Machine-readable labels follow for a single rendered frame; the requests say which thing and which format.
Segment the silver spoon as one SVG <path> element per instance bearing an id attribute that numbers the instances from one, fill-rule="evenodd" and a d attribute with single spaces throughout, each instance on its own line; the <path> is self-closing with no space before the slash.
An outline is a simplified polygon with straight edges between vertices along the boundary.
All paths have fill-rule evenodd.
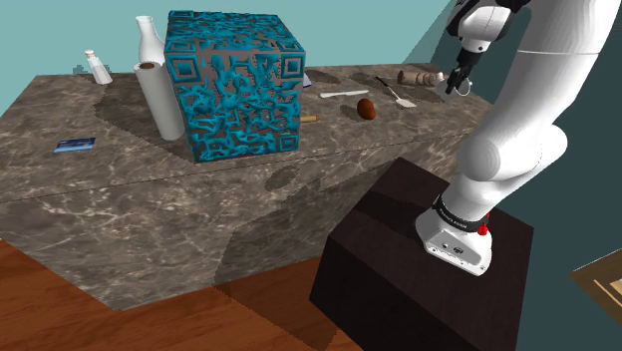
<path id="1" fill-rule="evenodd" d="M 390 92 L 391 94 L 396 98 L 396 103 L 404 108 L 415 108 L 417 105 L 414 104 L 413 102 L 403 99 L 401 98 L 392 88 L 391 86 L 385 82 L 382 78 L 376 76 L 376 79 L 382 83 Z"/>

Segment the white vase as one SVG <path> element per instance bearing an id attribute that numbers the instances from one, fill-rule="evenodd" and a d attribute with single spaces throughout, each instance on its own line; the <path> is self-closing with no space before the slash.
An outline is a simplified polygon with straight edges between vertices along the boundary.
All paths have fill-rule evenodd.
<path id="1" fill-rule="evenodd" d="M 141 34 L 139 60 L 163 64 L 165 62 L 164 42 L 157 34 L 153 18 L 151 16 L 137 16 L 136 21 Z"/>

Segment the white knife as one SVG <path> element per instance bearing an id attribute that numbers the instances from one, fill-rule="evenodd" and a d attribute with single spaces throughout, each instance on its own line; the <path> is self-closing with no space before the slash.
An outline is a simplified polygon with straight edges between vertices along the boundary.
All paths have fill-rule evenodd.
<path id="1" fill-rule="evenodd" d="M 339 97 L 339 96 L 364 95 L 364 94 L 368 94 L 368 93 L 369 93 L 369 90 L 342 91 L 342 92 L 324 92 L 324 93 L 320 93 L 319 97 L 321 99 L 327 99 L 327 98 Z"/>

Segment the brown wooden table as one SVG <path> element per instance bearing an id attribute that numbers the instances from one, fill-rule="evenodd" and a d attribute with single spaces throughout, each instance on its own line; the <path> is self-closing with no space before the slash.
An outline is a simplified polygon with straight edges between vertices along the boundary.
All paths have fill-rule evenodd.
<path id="1" fill-rule="evenodd" d="M 622 322 L 622 248 L 574 269 L 568 276 L 611 318 Z"/>

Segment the clear round dish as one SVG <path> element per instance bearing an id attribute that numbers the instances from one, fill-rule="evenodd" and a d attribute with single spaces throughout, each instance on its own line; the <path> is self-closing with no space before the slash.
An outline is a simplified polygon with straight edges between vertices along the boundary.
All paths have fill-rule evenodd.
<path id="1" fill-rule="evenodd" d="M 435 86 L 436 94 L 445 102 L 467 96 L 471 91 L 472 81 L 466 78 L 457 88 L 452 88 L 448 93 L 448 79 L 439 81 Z"/>

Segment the blue patterned grey cube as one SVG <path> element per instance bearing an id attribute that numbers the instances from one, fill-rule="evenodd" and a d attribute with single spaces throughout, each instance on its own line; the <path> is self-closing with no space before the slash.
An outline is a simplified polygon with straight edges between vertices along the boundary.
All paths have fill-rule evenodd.
<path id="1" fill-rule="evenodd" d="M 164 55 L 196 162 L 297 150 L 306 52 L 278 16 L 171 11 Z"/>

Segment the blue card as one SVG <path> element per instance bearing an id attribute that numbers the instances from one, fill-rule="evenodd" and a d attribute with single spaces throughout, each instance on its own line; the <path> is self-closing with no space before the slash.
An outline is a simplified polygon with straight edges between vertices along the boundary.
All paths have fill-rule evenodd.
<path id="1" fill-rule="evenodd" d="M 54 149 L 55 154 L 91 150 L 95 144 L 95 138 L 81 138 L 60 140 Z"/>

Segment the dark robot stand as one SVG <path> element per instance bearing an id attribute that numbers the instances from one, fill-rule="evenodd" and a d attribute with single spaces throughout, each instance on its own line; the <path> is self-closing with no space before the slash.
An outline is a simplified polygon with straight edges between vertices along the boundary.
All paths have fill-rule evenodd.
<path id="1" fill-rule="evenodd" d="M 447 185 L 398 158 L 329 234 L 310 300 L 363 351 L 515 351 L 533 229 L 493 209 L 481 276 L 433 257 L 414 222 Z"/>

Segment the marble kitchen counter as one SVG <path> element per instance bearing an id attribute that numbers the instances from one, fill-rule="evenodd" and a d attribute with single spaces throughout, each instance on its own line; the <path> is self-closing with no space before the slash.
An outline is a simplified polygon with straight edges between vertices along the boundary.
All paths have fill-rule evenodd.
<path id="1" fill-rule="evenodd" d="M 125 310 L 320 255 L 396 159 L 439 176 L 490 105 L 401 86 L 396 65 L 311 67 L 297 150 L 196 163 L 164 141 L 133 74 L 35 77 L 0 117 L 0 238 Z M 403 99 L 404 108 L 377 79 Z M 321 99 L 320 93 L 369 90 Z M 357 103 L 369 99 L 376 118 Z M 91 150 L 55 154 L 60 140 Z"/>

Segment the white paper towel roll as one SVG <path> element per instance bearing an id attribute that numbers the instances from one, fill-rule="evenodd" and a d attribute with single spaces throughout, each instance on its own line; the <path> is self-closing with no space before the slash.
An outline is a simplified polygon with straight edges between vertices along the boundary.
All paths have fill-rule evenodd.
<path id="1" fill-rule="evenodd" d="M 136 63 L 134 71 L 160 136 L 166 141 L 181 138 L 184 124 L 166 67 L 146 61 Z"/>

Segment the small white shaker bottle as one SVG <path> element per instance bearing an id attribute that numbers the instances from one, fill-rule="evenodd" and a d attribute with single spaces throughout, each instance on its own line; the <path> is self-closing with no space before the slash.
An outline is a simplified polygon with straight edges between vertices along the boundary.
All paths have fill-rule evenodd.
<path id="1" fill-rule="evenodd" d="M 85 51 L 85 55 L 96 83 L 100 85 L 111 83 L 113 81 L 112 77 L 95 52 L 89 49 Z"/>

